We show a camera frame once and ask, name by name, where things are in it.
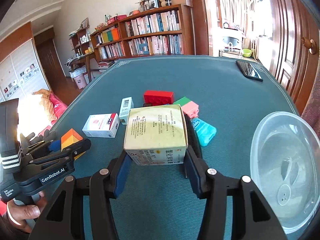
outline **framed photo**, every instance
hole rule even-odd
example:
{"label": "framed photo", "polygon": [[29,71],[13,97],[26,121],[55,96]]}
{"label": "framed photo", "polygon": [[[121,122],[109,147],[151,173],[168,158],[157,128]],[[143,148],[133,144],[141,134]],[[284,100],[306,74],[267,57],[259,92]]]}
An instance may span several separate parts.
{"label": "framed photo", "polygon": [[89,23],[89,18],[86,18],[82,23],[80,28],[87,28]]}
{"label": "framed photo", "polygon": [[159,8],[158,0],[144,0],[143,2],[144,2],[143,4],[144,11],[151,10],[154,8]]}

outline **door knob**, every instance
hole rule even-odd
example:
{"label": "door knob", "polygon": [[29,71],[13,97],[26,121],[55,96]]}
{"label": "door knob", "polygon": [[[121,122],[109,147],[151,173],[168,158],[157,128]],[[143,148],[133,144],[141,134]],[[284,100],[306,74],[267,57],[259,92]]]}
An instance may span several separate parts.
{"label": "door knob", "polygon": [[317,44],[314,40],[309,40],[308,38],[302,37],[301,42],[303,46],[305,46],[311,54],[317,53]]}

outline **desk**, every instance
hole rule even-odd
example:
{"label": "desk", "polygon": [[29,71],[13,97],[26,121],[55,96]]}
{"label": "desk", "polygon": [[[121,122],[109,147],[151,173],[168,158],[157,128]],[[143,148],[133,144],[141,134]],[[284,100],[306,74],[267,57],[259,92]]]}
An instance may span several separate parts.
{"label": "desk", "polygon": [[[258,123],[269,113],[298,113],[282,86],[262,66],[263,78],[245,78],[235,59],[209,56],[151,56],[122,59],[95,78],[52,130],[62,136],[70,128],[85,138],[82,128],[90,114],[118,113],[122,98],[143,105],[146,90],[174,92],[199,104],[199,118],[217,128],[203,148],[210,168],[234,178],[250,175],[250,148]],[[77,178],[105,168],[123,149],[125,126],[115,138],[90,138],[91,149],[75,161]],[[178,165],[137,166],[132,163],[123,193],[110,200],[120,239],[196,240],[205,200],[193,194]],[[84,201],[86,239],[92,239],[88,198]],[[228,199],[226,239],[230,239],[232,200]]]}
{"label": "desk", "polygon": [[90,68],[90,59],[92,58],[95,58],[95,55],[94,55],[94,51],[88,53],[88,54],[85,54],[79,58],[75,58],[73,59],[69,65],[71,66],[71,71],[74,71],[74,67],[73,65],[75,64],[81,64],[81,63],[84,63],[87,67],[87,73],[88,73],[88,78],[89,78],[89,82],[92,81],[92,78],[91,78],[91,68]]}

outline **screw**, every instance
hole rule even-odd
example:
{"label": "screw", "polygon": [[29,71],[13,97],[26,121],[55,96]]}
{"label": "screw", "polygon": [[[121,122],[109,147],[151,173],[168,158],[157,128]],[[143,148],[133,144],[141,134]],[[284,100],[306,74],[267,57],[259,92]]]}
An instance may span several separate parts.
{"label": "screw", "polygon": [[211,175],[216,175],[217,174],[217,170],[216,169],[208,169],[207,173],[211,174]]}
{"label": "screw", "polygon": [[73,176],[72,175],[66,176],[65,180],[66,182],[71,182],[73,181]]}
{"label": "screw", "polygon": [[109,170],[108,170],[108,169],[101,169],[101,170],[99,171],[99,173],[100,173],[101,175],[107,175],[107,174],[109,173]]}
{"label": "screw", "polygon": [[249,176],[245,175],[245,176],[242,176],[242,180],[246,183],[249,183],[251,181],[251,178]]}

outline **transparent plastic container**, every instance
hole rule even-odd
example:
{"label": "transparent plastic container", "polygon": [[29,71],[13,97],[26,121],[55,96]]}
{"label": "transparent plastic container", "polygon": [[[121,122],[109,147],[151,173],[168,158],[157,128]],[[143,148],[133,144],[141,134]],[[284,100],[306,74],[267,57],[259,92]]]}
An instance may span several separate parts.
{"label": "transparent plastic container", "polygon": [[302,118],[274,112],[253,135],[251,177],[290,234],[314,215],[320,200],[320,142]]}

